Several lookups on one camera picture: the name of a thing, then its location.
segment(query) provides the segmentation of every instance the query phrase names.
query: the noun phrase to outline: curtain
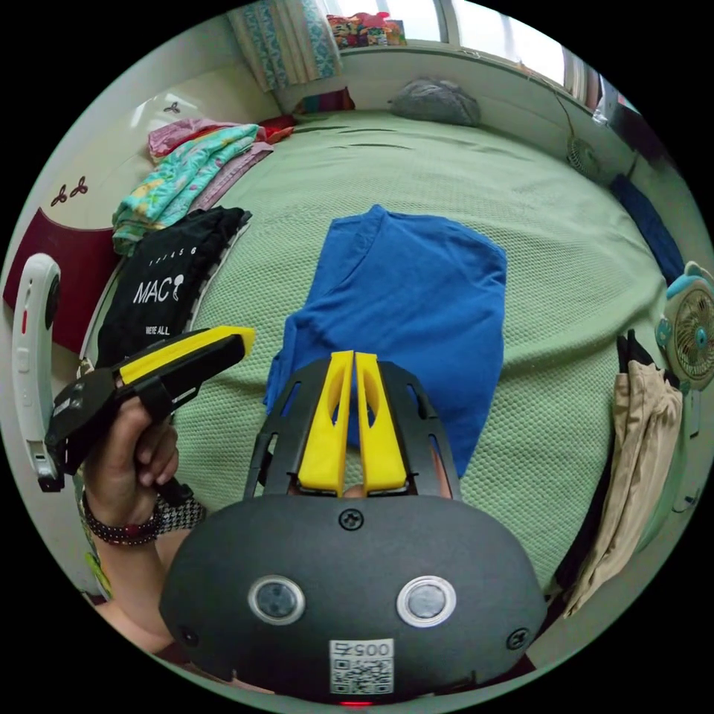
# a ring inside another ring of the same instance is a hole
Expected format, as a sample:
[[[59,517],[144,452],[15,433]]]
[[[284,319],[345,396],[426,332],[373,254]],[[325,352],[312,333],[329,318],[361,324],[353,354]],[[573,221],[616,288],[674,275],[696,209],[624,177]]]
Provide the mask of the curtain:
[[[342,72],[319,0],[260,0],[228,13],[248,66],[263,91]]]
[[[595,111],[602,97],[600,75],[570,50],[563,48],[565,88],[589,109]]]

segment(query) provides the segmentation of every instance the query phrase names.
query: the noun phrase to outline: fan grille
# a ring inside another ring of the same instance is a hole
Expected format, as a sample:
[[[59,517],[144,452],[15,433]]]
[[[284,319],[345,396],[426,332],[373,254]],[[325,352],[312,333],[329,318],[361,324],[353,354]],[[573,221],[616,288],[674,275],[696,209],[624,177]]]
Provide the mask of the fan grille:
[[[697,343],[697,332],[704,328],[706,340]],[[694,381],[714,371],[714,300],[703,289],[693,289],[683,300],[675,321],[675,354],[680,368]]]
[[[589,179],[597,178],[600,173],[599,163],[590,144],[574,136],[567,143],[567,162]]]

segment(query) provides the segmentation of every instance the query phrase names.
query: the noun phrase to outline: gray pillow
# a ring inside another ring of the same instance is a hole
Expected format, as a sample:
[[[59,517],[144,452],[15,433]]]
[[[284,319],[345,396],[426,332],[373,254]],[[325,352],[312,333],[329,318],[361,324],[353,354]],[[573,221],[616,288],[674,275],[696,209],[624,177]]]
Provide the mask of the gray pillow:
[[[447,80],[420,79],[409,82],[391,101],[398,117],[441,124],[478,126],[481,111],[476,99]]]

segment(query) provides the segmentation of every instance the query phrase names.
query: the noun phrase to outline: black t-shirt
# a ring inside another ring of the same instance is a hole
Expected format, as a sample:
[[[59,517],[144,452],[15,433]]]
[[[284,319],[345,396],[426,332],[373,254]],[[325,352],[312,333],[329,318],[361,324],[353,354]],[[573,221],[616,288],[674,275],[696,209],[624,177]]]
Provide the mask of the black t-shirt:
[[[112,367],[184,332],[211,269],[250,217],[242,208],[195,210],[146,234],[118,279],[96,366]]]

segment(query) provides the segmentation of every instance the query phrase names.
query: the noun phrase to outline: dark blue cloth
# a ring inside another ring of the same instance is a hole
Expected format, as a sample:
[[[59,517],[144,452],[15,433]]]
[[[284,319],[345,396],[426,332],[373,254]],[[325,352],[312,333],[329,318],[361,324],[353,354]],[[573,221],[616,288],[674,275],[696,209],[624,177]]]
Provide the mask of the dark blue cloth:
[[[381,206],[333,221],[305,306],[285,323],[268,413],[292,373],[314,360],[376,354],[422,383],[462,476],[501,374],[505,289],[503,249],[456,222]],[[354,383],[348,440],[359,443]]]
[[[684,260],[675,239],[665,228],[655,207],[647,196],[622,174],[614,179],[610,190],[640,229],[667,285],[672,285],[684,273]]]

